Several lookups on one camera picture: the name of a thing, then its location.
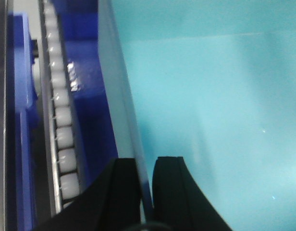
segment cyan surface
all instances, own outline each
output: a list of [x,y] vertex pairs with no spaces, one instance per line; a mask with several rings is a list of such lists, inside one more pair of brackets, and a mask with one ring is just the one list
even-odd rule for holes
[[183,156],[234,230],[295,231],[296,0],[112,3],[149,178]]

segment blue panel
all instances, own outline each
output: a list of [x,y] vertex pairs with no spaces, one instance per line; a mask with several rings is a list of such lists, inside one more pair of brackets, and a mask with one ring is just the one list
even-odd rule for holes
[[65,40],[98,38],[98,15],[96,13],[61,14]]
[[65,41],[71,84],[86,159],[91,180],[95,179],[112,158],[117,158],[115,138],[111,125],[103,77],[98,59],[97,40]]
[[32,76],[31,39],[26,14],[14,22],[15,146],[18,230],[31,230],[36,222],[30,129],[38,123],[37,95]]
[[96,13],[97,0],[52,0],[58,13]]

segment metal rail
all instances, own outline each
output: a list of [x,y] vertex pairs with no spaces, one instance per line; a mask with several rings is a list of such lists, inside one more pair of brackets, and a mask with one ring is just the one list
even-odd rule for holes
[[0,0],[0,230],[6,230],[7,1]]

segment machine part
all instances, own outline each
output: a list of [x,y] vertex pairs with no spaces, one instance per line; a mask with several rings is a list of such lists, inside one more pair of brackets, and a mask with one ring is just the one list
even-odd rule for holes
[[76,173],[61,176],[63,200],[72,199],[80,194],[79,180]]
[[55,109],[56,125],[58,127],[72,124],[70,107],[58,107]]
[[43,81],[45,131],[48,145],[47,156],[51,158],[49,176],[53,184],[54,196],[52,215],[59,213],[62,202],[71,199],[86,187],[83,146],[80,129],[72,100],[67,65],[59,31],[58,17],[54,5],[39,1],[41,12],[42,43],[45,53],[45,79]]
[[58,152],[60,171],[67,173],[76,170],[76,157],[74,148],[60,150]]

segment white roller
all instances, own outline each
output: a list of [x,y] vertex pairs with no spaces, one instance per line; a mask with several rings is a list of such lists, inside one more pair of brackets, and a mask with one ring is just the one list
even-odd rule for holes
[[60,150],[58,152],[61,173],[76,170],[76,157],[74,148]]
[[73,133],[71,127],[56,129],[57,146],[59,149],[70,148],[73,146]]
[[52,29],[58,30],[58,23],[57,23],[56,15],[53,15],[51,17],[46,17],[46,29],[47,30],[52,30]]
[[58,107],[55,109],[56,125],[63,127],[72,124],[70,107]]
[[52,4],[45,4],[43,8],[44,15],[47,18],[55,17],[55,8]]
[[71,204],[72,204],[72,202],[73,202],[73,201],[70,201],[70,202],[68,202],[68,203],[65,203],[65,204],[63,204],[63,206],[62,206],[62,207],[63,207],[63,208],[66,208],[66,207],[68,207],[69,205],[71,205]]
[[53,88],[65,88],[66,87],[66,77],[63,71],[52,72],[51,78]]
[[69,105],[69,95],[67,89],[54,89],[53,98],[55,107]]
[[62,55],[55,55],[49,53],[51,71],[63,71]]
[[70,173],[61,177],[61,189],[63,200],[71,199],[80,194],[79,180],[76,173]]
[[62,47],[59,40],[48,39],[48,51],[49,51],[50,61],[53,61],[53,58],[55,57],[62,58]]
[[59,34],[58,30],[48,30],[47,31],[48,43],[51,41],[58,42],[59,39],[60,39],[60,34]]

